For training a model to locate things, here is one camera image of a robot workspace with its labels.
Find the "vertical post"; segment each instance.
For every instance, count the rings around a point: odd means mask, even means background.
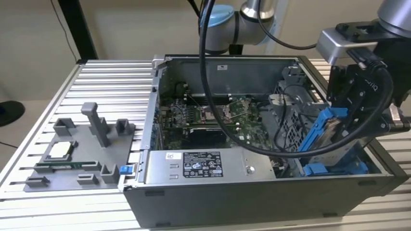
[[[107,124],[103,124],[97,115],[97,104],[95,102],[85,102],[81,107],[81,114],[88,117],[89,124],[96,135],[100,146],[108,147],[109,140],[107,137]]]
[[[58,0],[58,5],[81,59],[99,59],[84,19],[80,0]]]

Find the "black cable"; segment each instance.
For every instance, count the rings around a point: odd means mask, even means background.
[[[199,16],[199,20],[197,20],[197,29],[199,29],[199,34],[200,34],[200,23],[201,23],[201,15],[203,15],[203,11],[204,11],[204,0],[201,0],[201,3],[200,3],[200,16]]]
[[[309,50],[312,48],[315,48],[316,44],[312,44],[309,46],[305,46],[305,47],[299,47],[299,46],[293,46],[293,45],[289,45],[288,43],[283,42],[281,40],[279,40],[276,37],[273,37],[273,35],[269,33],[269,31],[267,30],[267,28],[264,27],[264,24],[263,24],[263,21],[261,21],[261,15],[259,14],[260,12],[260,8],[261,8],[261,0],[257,0],[257,9],[256,9],[256,18],[257,18],[257,23],[259,23],[259,26],[261,27],[265,35],[277,43],[280,44],[281,46],[289,48],[289,49],[293,49],[293,50]]]
[[[277,150],[280,150],[281,152],[284,152],[285,150],[280,147],[280,145],[277,144],[277,135],[283,129],[284,123],[285,123],[285,115],[287,115],[287,102],[285,102],[285,98],[283,95],[283,113],[281,113],[281,119],[279,122],[279,126],[277,126],[277,130],[275,131],[275,135],[273,135],[273,145],[277,148]]]
[[[8,143],[0,142],[0,144],[2,144],[2,145],[5,145],[5,146],[9,146],[9,147],[12,147],[12,148],[18,148],[17,146],[13,146],[13,145],[10,145],[10,144],[8,144]]]
[[[63,29],[63,31],[64,31],[64,36],[65,36],[65,41],[67,41],[67,44],[68,44],[68,48],[69,48],[71,53],[72,53],[72,56],[73,56],[73,58],[75,58],[75,62],[77,62],[77,57],[76,57],[76,55],[75,55],[75,52],[72,51],[72,47],[71,47],[71,44],[69,44],[69,41],[68,41],[67,31],[65,31],[65,29],[64,29],[64,26],[63,26],[63,23],[61,23],[61,20],[60,20],[58,14],[57,14],[57,10],[56,10],[56,7],[54,7],[54,5],[53,5],[52,0],[50,0],[50,6],[52,6],[53,12],[54,12],[54,14],[56,14],[56,17],[57,17],[57,20],[58,20],[61,29]]]
[[[193,9],[195,14],[197,15],[197,17],[200,17],[199,7],[197,7],[197,5],[195,4],[195,1],[193,1],[193,0],[187,0],[187,1],[188,1],[188,3],[191,4],[191,7],[192,7],[192,9]]]
[[[301,133],[303,133],[304,135],[307,135],[308,132],[307,132],[307,129],[305,129],[305,124],[304,124],[304,122],[303,122],[301,114],[297,113],[296,115],[297,115],[297,120],[299,120],[300,126],[301,126]]]
[[[387,105],[391,102],[391,96],[392,96],[392,91],[393,91],[393,83],[392,83],[392,78],[389,75],[389,72],[384,67],[377,67],[375,68],[375,71],[372,74],[376,75],[376,77],[381,80],[381,98],[379,100],[377,106],[373,110],[373,112],[369,114],[364,122],[360,124],[360,126],[351,132],[348,135],[339,140],[336,143],[332,143],[324,147],[320,147],[313,150],[303,151],[303,152],[276,152],[271,150],[264,150],[257,147],[253,147],[248,145],[245,142],[243,142],[236,135],[233,135],[228,129],[228,127],[224,124],[224,121],[219,115],[219,111],[216,108],[216,105],[212,101],[212,93],[209,90],[209,85],[208,85],[208,80],[207,80],[207,68],[205,68],[205,37],[207,37],[207,28],[208,28],[208,21],[209,21],[209,15],[211,15],[211,10],[213,6],[215,0],[208,0],[207,4],[204,6],[204,24],[200,28],[200,44],[199,44],[199,64],[200,64],[200,77],[201,77],[201,84],[203,84],[203,89],[205,93],[205,98],[209,104],[209,109],[212,114],[215,115],[215,120],[224,132],[224,134],[228,136],[228,138],[244,149],[247,149],[251,152],[255,152],[261,155],[272,156],[272,157],[279,157],[279,158],[300,158],[300,157],[312,157],[320,154],[325,154],[341,147],[344,147],[353,139],[357,138],[357,136],[361,134],[361,132],[368,129],[368,127],[372,125],[375,120],[380,117],[380,114],[383,113]]]
[[[299,115],[304,116],[305,119],[307,119],[311,123],[313,123],[313,122],[315,122],[315,119],[317,118],[316,115],[308,115],[308,114],[305,114],[305,113],[299,113]]]

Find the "metal slotted surface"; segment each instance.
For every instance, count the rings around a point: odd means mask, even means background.
[[[328,79],[329,66],[311,60]],[[53,136],[52,122],[71,117],[76,124],[83,102],[95,101],[99,114],[109,122],[128,118],[137,125],[129,162],[137,161],[139,139],[151,89],[151,61],[89,61],[75,68],[42,118],[1,172],[0,229],[25,230],[133,230],[137,221],[125,198],[116,189],[61,192],[22,192],[21,181],[30,175],[34,163]],[[393,159],[411,175],[411,133],[379,138]],[[248,225],[229,225],[183,230],[196,231],[371,231],[411,230],[411,180],[387,196],[367,199],[343,218],[323,218]]]

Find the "light blue robot joint cap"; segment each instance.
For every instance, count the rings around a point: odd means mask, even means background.
[[[233,15],[233,8],[229,5],[215,5],[212,7],[208,27],[223,24]]]

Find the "open computer chassis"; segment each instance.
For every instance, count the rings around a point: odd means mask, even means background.
[[[211,113],[197,56],[168,55],[153,63],[140,163],[124,186],[141,227],[337,217],[407,180],[376,140],[365,147],[359,142],[344,156],[300,159],[239,148]],[[308,59],[208,56],[207,77],[220,117],[240,140],[263,149],[275,149],[276,142],[296,151],[328,106],[327,82]],[[311,169],[308,175],[308,163],[323,163],[327,174]]]

